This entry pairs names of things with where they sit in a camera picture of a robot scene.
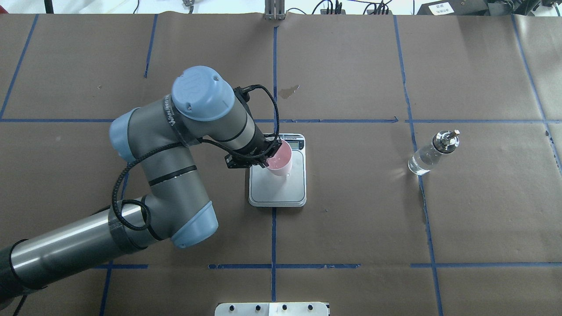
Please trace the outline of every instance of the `sticker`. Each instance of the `sticker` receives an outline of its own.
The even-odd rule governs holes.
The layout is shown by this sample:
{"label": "sticker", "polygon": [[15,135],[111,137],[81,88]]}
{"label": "sticker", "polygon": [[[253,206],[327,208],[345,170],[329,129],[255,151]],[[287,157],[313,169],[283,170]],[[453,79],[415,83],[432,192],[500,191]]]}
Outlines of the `sticker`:
{"label": "sticker", "polygon": [[433,15],[455,13],[455,11],[453,11],[453,8],[451,8],[451,5],[448,2],[434,4],[428,7],[431,10],[431,13],[433,13]]}

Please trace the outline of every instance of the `robotic arm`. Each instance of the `robotic arm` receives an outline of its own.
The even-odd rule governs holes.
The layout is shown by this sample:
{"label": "robotic arm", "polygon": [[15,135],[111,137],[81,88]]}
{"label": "robotic arm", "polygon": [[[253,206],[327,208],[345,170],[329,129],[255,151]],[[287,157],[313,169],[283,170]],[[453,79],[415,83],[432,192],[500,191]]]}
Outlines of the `robotic arm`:
{"label": "robotic arm", "polygon": [[[157,241],[170,238],[186,248],[211,236],[218,222],[188,147],[206,142],[228,151],[229,168],[267,166],[281,141],[278,130],[264,135],[252,118],[246,102],[255,88],[263,87],[233,90],[215,70],[196,66],[176,79],[171,95],[117,118],[110,140],[128,167],[117,180],[112,205],[0,250],[0,309],[14,297]],[[152,194],[117,201],[120,182],[138,163]]]}

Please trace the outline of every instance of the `bottle cap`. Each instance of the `bottle cap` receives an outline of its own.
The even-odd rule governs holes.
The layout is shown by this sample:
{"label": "bottle cap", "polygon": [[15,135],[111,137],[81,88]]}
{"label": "bottle cap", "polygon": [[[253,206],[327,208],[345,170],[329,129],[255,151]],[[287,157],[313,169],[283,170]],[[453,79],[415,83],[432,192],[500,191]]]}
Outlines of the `bottle cap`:
{"label": "bottle cap", "polygon": [[439,152],[450,154],[459,146],[459,135],[458,129],[453,131],[442,130],[433,137],[433,145]]}

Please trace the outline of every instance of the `blue joint cap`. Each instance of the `blue joint cap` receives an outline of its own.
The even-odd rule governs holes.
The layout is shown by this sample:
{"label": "blue joint cap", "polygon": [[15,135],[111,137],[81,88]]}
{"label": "blue joint cap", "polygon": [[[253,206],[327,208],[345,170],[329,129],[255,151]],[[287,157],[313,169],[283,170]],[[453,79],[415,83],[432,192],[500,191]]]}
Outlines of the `blue joint cap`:
{"label": "blue joint cap", "polygon": [[172,100],[178,111],[196,121],[222,118],[234,106],[232,87],[214,69],[186,69],[172,85]]}
{"label": "blue joint cap", "polygon": [[115,119],[109,127],[109,140],[111,146],[119,153],[119,156],[127,163],[133,162],[135,156],[129,147],[129,120],[133,112],[139,109],[138,107],[130,110],[129,112],[119,116]]}
{"label": "blue joint cap", "polygon": [[202,242],[216,232],[219,222],[209,201],[194,217],[183,225],[173,236],[172,242],[178,248],[187,248]]}

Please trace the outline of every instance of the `pink cup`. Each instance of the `pink cup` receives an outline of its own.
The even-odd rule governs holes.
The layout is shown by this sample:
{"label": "pink cup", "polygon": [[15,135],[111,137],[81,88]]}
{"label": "pink cup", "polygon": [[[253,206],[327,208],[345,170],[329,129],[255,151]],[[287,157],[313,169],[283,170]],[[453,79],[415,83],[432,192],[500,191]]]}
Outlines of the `pink cup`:
{"label": "pink cup", "polygon": [[271,173],[279,176],[285,176],[291,172],[293,167],[293,150],[288,142],[281,140],[282,144],[275,156],[268,158],[268,169]]}

